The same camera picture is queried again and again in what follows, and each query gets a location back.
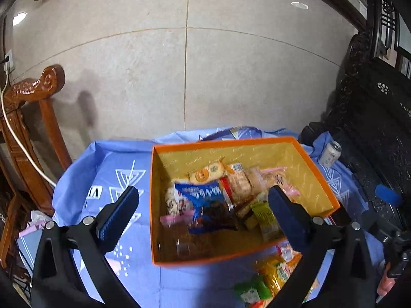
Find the orange box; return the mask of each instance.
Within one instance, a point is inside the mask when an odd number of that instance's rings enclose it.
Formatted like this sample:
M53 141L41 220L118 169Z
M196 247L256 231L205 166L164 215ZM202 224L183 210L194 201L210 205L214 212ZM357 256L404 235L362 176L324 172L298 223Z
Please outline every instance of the orange box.
M289 182L300 192L296 198L311 216L327 217L340 204L317 166L295 138L205 141L154 146L151 160L150 230L153 263L159 266L204 264L264 250L284 239L263 242L258 227L246 230L219 230L210 234L213 246L209 258L181 261L175 257L175 241L167 235L160 216L167 215L164 195L170 182L184 179L215 161L240 162L244 168L287 167Z

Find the can lid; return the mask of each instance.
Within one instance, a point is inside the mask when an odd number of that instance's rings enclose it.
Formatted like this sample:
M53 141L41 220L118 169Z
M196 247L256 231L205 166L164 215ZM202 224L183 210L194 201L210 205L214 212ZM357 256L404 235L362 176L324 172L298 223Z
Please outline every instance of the can lid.
M330 142L330 145L331 145L331 147L334 148L336 151L341 151L341 150L342 150L341 145L340 145L338 142L336 142L336 141L331 141L331 142Z

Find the blue tablecloth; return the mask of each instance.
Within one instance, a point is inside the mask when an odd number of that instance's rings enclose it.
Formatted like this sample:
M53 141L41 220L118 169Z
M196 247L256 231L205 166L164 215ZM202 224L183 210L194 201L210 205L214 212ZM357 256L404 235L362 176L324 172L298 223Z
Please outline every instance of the blue tablecloth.
M264 132L250 127L213 128L175 132L151 141L96 141L57 183L53 195L54 220L63 226L77 224L88 215L96 216L104 205L115 202L128 185L133 185L139 191L140 205L115 250L106 258L134 299L143 308L244 307L232 288L255 274L254 261L272 253L270 249L206 266L162 268L152 264L149 212L151 151L155 144L277 136L297 137L297 134L285 129ZM318 156L330 140L330 134L324 133L314 147L304 146L317 165ZM318 167L352 218L356 219L367 209L351 172L342 163L337 161L332 168ZM369 240L370 244L378 246L373 237ZM382 248L371 258L375 264L379 263L383 259ZM79 251L75 251L74 260L90 296L101 300ZM318 275L320 283L331 260L330 251Z

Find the wooden chair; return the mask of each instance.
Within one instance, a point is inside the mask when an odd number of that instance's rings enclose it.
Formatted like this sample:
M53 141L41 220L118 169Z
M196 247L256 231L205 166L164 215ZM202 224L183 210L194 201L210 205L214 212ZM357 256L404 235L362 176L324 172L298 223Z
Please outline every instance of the wooden chair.
M4 96L6 115L10 125L40 168L41 165L30 142L29 131L24 124L21 106L25 102L39 103L47 136L50 139L50 143L57 155L61 167L66 170L71 165L72 161L64 144L53 106L50 101L50 97L62 89L64 82L65 76L63 68L59 65L53 65L47 67L38 80L25 79L9 86ZM53 196L52 187L38 174L16 143L6 125L3 113L0 113L0 123L10 156L17 173L26 186L30 199L39 210L50 216L53 215L54 210L51 204ZM31 209L30 202L24 199L17 189L13 188L13 197L7 209L8 219L5 223L0 240L0 264L3 268L6 267L6 257L13 245L14 237L16 233L21 230L21 228L19 228L20 224L17 221L19 213L24 211L29 212Z

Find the electrical outlet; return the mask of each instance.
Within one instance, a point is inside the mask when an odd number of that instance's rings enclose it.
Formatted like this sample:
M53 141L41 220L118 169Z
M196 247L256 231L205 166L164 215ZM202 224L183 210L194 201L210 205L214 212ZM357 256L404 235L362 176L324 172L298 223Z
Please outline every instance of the electrical outlet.
M14 62L13 62L13 56L12 56L12 50L6 53L5 58L9 57L9 73L14 71Z

